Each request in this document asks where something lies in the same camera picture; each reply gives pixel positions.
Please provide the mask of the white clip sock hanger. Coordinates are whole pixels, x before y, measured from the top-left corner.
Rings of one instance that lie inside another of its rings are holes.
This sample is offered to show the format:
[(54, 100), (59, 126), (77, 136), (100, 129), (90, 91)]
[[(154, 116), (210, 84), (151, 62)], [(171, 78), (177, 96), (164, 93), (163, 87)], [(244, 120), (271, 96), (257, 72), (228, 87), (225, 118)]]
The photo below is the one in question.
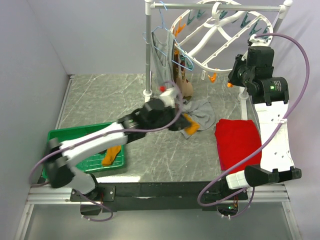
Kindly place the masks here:
[[(188, 42), (192, 37), (194, 37), (200, 30), (207, 29), (207, 32), (204, 34), (203, 38), (199, 43), (190, 51), (184, 51), (186, 55), (192, 60), (194, 64), (202, 68), (202, 74), (208, 73), (229, 73), (231, 69), (219, 69), (214, 67), (209, 67), (208, 63), (216, 58), (220, 53), (227, 49), (236, 39), (238, 39), (246, 31), (250, 31), (249, 36), (257, 34), (259, 32), (256, 29), (256, 26), (259, 22), (264, 22), (266, 28), (264, 29), (264, 34), (273, 33), (275, 26), (261, 13), (262, 11), (268, 12), (272, 11), (271, 7), (262, 6), (247, 6), (242, 5), (234, 0), (202, 0), (190, 8), (187, 8), (185, 4), (181, 6), (181, 9), (185, 9), (185, 12), (182, 13), (171, 25), (171, 32), (177, 36), (185, 26), (189, 25), (193, 19), (188, 18), (185, 24), (181, 24), (181, 21), (185, 17), (189, 17), (190, 13), (193, 10), (197, 10), (198, 13), (196, 18), (200, 18), (203, 14), (201, 10), (211, 9), (211, 17), (209, 17), (204, 23), (199, 25), (194, 31), (187, 35), (180, 43), (180, 46)], [(240, 24), (240, 30), (233, 35), (229, 35), (224, 27), (229, 24), (235, 23), (237, 20), (242, 18)], [(200, 62), (195, 56), (198, 54), (212, 39), (214, 34), (219, 33), (224, 39), (225, 42), (213, 52), (206, 60)]]

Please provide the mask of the mustard yellow sock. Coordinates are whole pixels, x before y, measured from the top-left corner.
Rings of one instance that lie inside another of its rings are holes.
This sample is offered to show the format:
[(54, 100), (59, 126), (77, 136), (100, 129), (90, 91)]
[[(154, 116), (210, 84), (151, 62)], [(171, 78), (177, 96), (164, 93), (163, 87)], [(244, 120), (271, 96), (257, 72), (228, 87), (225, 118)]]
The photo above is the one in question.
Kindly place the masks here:
[(184, 131), (188, 136), (192, 136), (193, 134), (195, 134), (199, 130), (200, 125), (197, 122), (195, 122), (194, 120), (192, 120), (192, 118), (188, 114), (184, 113), (183, 115), (190, 123), (190, 126), (185, 128)]
[(102, 166), (107, 167), (111, 166), (115, 161), (117, 155), (121, 151), (121, 146), (113, 146), (107, 149), (104, 159), (101, 161)]

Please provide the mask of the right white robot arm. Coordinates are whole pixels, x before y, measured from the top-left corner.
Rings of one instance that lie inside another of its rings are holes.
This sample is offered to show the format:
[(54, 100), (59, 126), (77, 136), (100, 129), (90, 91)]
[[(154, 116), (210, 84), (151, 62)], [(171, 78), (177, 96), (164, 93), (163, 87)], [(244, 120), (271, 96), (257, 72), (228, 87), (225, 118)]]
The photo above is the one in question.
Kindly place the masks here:
[(300, 179), (301, 169), (291, 157), (288, 120), (289, 87), (283, 77), (273, 76), (275, 51), (269, 46), (250, 46), (246, 56), (235, 58), (228, 82), (245, 88), (258, 117), (262, 150), (258, 164), (226, 176), (219, 187), (222, 198), (230, 200), (237, 189)]

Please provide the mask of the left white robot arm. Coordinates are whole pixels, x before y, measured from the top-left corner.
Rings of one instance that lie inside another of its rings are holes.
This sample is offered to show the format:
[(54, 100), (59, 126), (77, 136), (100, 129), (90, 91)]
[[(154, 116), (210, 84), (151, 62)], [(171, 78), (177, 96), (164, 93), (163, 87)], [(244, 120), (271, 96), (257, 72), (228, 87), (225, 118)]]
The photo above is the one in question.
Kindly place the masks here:
[(51, 139), (48, 144), (51, 156), (43, 164), (47, 180), (53, 189), (69, 187), (94, 201), (100, 195), (98, 182), (94, 175), (79, 170), (77, 164), (104, 150), (142, 139), (148, 132), (180, 131), (190, 126), (176, 104), (166, 105), (154, 98), (96, 132), (63, 142)]

